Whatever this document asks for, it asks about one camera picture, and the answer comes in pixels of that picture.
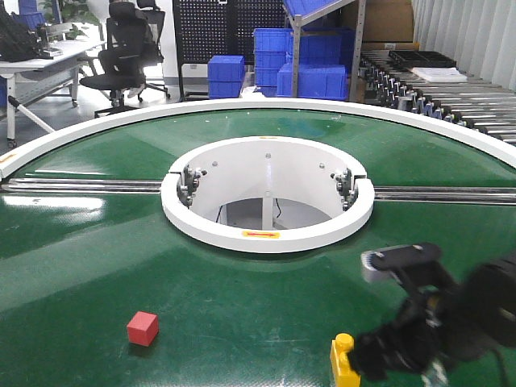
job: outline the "desk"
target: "desk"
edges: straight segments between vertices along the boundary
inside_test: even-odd
[[[76,105],[79,68],[82,65],[80,57],[101,44],[103,42],[98,40],[65,40],[52,45],[62,50],[63,55],[51,60],[0,61],[0,76],[7,79],[7,95],[16,98],[22,104],[28,104],[71,83],[70,95],[73,104]],[[13,147],[16,146],[15,114],[16,108],[7,103],[7,139]]]

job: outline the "metal rail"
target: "metal rail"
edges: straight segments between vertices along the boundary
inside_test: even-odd
[[[3,192],[46,194],[158,194],[161,181],[15,178]],[[377,186],[380,202],[438,202],[516,206],[516,187]]]
[[[158,194],[161,181],[82,180],[82,179],[10,179],[2,184],[5,192],[60,194]]]

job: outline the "white circular hub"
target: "white circular hub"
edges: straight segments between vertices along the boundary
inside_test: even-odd
[[[369,219],[374,188],[352,156],[289,137],[245,137],[181,156],[161,186],[167,218],[203,242],[242,252],[319,248]]]

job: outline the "roller conveyor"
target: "roller conveyor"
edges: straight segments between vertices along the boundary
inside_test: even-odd
[[[362,52],[360,75],[374,104],[456,123],[515,144],[516,95],[480,78],[429,82],[396,65],[385,50]]]

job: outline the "blue storage crate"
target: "blue storage crate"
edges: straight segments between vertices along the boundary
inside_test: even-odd
[[[255,51],[255,67],[281,69],[286,62],[286,52]]]
[[[0,77],[0,107],[7,106],[7,79]]]
[[[19,14],[33,14],[38,11],[38,2],[36,0],[18,0]]]
[[[348,74],[352,72],[353,54],[355,54],[353,50],[340,53],[339,64],[346,67],[346,73]]]
[[[224,82],[209,81],[208,82],[208,98],[237,98],[240,96],[242,89],[242,81]]]
[[[336,28],[336,31],[342,36],[339,64],[346,66],[347,73],[350,73],[353,64],[353,54],[355,53],[355,30],[341,27]]]
[[[342,36],[337,31],[324,31],[323,35],[302,36],[299,45],[299,63],[338,65],[341,45]],[[287,52],[289,55],[293,55],[293,36],[289,38]]]
[[[241,55],[216,55],[208,62],[208,81],[242,81],[244,75]]]
[[[255,51],[286,52],[291,33],[290,28],[256,28]]]
[[[285,64],[277,74],[277,96],[292,96],[291,64]],[[298,97],[344,101],[347,98],[346,69],[342,65],[301,64]]]
[[[41,12],[32,12],[31,14],[25,15],[12,15],[14,20],[18,23],[25,24],[29,30],[35,30],[40,24],[45,24],[45,17]]]
[[[280,69],[261,69],[255,67],[255,84],[257,86],[276,86],[278,71]]]
[[[333,4],[337,0],[284,0],[289,14],[291,15],[308,15],[312,12],[323,8],[329,4]]]
[[[267,98],[276,97],[277,87],[276,86],[259,86],[256,88],[258,93],[262,93]]]

